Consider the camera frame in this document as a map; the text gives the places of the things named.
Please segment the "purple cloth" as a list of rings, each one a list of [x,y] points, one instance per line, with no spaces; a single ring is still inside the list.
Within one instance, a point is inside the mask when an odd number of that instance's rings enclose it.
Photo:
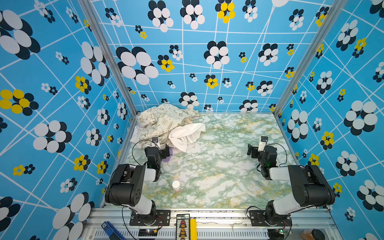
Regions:
[[[172,154],[173,154],[173,149],[169,148],[169,147],[166,147],[165,148],[165,157],[166,157],[166,159],[169,159]]]

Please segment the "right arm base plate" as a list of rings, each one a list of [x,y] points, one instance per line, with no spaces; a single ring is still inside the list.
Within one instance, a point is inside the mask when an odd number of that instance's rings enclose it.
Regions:
[[[264,210],[248,210],[247,215],[252,227],[276,227],[284,228],[292,226],[292,219],[287,216],[271,217],[266,216]]]

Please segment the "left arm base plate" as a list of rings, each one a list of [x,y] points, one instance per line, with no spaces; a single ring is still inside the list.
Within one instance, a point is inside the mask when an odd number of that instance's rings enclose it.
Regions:
[[[130,226],[169,226],[171,219],[170,210],[156,210],[149,215],[138,215],[134,211],[131,211]]]

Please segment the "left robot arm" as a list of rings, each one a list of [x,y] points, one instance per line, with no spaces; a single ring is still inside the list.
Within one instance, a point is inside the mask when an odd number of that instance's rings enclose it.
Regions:
[[[145,165],[118,165],[106,189],[105,201],[130,209],[131,226],[169,226],[171,211],[157,210],[155,201],[144,196],[143,185],[159,180],[162,160],[170,156],[170,149],[167,144],[160,148],[146,147],[145,154],[148,158]]]

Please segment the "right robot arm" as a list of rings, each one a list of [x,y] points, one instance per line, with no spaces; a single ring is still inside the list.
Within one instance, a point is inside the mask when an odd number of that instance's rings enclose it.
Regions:
[[[291,184],[292,192],[280,199],[271,200],[264,210],[264,219],[271,226],[284,222],[290,214],[307,207],[322,207],[335,202],[333,188],[316,165],[277,166],[277,148],[266,145],[248,145],[247,155],[259,161],[261,175],[268,181]]]

